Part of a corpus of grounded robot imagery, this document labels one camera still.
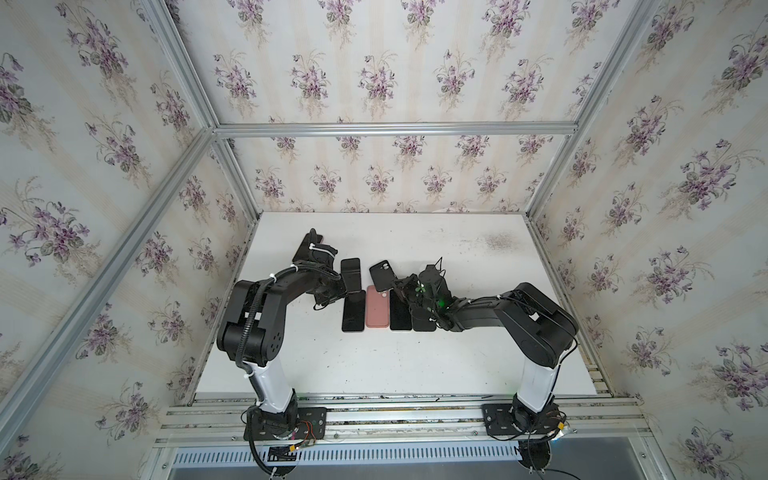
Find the black phone case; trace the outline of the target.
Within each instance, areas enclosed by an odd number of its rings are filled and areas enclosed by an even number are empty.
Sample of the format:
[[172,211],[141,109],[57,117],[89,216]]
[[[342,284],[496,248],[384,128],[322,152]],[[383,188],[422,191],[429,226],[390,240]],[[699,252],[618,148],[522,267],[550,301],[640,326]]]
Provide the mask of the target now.
[[437,329],[435,321],[431,318],[431,313],[423,307],[411,307],[412,329],[416,332],[434,332]]
[[379,293],[391,290],[397,281],[397,275],[388,260],[382,260],[372,265],[369,268],[369,274],[375,290]]

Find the black pad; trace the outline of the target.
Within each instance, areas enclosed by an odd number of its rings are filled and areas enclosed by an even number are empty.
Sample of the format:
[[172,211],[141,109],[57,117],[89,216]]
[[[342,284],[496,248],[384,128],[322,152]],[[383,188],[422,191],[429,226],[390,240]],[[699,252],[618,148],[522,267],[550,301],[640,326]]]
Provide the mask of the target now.
[[412,316],[408,302],[394,289],[390,291],[389,302],[390,329],[393,331],[411,331]]

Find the black phone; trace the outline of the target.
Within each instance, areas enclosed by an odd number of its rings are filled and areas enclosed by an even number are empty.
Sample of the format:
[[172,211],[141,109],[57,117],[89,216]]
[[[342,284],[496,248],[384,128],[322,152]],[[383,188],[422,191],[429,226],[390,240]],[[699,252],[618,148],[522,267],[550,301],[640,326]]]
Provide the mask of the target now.
[[362,290],[361,262],[359,258],[346,258],[340,262],[341,278],[348,294]]

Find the pink phone case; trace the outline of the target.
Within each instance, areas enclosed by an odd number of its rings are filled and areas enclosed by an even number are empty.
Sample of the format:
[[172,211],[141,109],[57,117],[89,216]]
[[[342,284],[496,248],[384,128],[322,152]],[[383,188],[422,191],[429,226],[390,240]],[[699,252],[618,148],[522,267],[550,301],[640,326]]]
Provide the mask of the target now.
[[366,290],[365,327],[383,329],[390,326],[390,295],[379,292],[374,285]]

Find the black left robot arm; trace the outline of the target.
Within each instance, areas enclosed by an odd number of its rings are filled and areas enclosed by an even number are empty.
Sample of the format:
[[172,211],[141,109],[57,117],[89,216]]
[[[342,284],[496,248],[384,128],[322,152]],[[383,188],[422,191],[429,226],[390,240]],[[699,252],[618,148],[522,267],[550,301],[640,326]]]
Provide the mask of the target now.
[[337,254],[310,229],[288,267],[262,280],[235,283],[218,327],[216,347],[254,390],[257,417],[282,433],[299,423],[297,395],[278,358],[287,309],[306,294],[319,310],[347,295],[342,275],[334,269]]

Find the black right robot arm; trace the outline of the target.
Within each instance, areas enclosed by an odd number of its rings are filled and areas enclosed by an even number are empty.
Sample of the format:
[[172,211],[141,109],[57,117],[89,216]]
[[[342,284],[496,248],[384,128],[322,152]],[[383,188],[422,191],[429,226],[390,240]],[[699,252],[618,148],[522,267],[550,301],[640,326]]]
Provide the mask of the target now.
[[435,264],[392,280],[391,289],[414,318],[441,330],[504,330],[524,358],[521,384],[509,407],[512,431],[508,435],[553,437],[560,430],[566,416],[554,401],[554,388],[564,360],[578,348],[580,331],[570,313],[528,282],[494,296],[457,297]]

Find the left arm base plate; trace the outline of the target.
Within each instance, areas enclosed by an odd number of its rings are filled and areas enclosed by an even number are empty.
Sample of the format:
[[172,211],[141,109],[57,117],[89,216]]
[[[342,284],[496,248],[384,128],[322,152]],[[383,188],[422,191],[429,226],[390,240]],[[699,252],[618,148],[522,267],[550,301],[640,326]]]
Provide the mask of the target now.
[[289,408],[285,413],[268,413],[256,406],[241,415],[247,441],[321,440],[325,437],[326,408]]

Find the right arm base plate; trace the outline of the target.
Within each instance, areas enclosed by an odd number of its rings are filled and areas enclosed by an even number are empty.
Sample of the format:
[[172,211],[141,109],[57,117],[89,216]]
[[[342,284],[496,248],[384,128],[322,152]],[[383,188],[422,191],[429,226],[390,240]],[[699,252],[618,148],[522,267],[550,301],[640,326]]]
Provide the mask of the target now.
[[485,431],[493,437],[548,436],[557,433],[566,419],[556,404],[538,413],[514,403],[483,404],[481,410]]

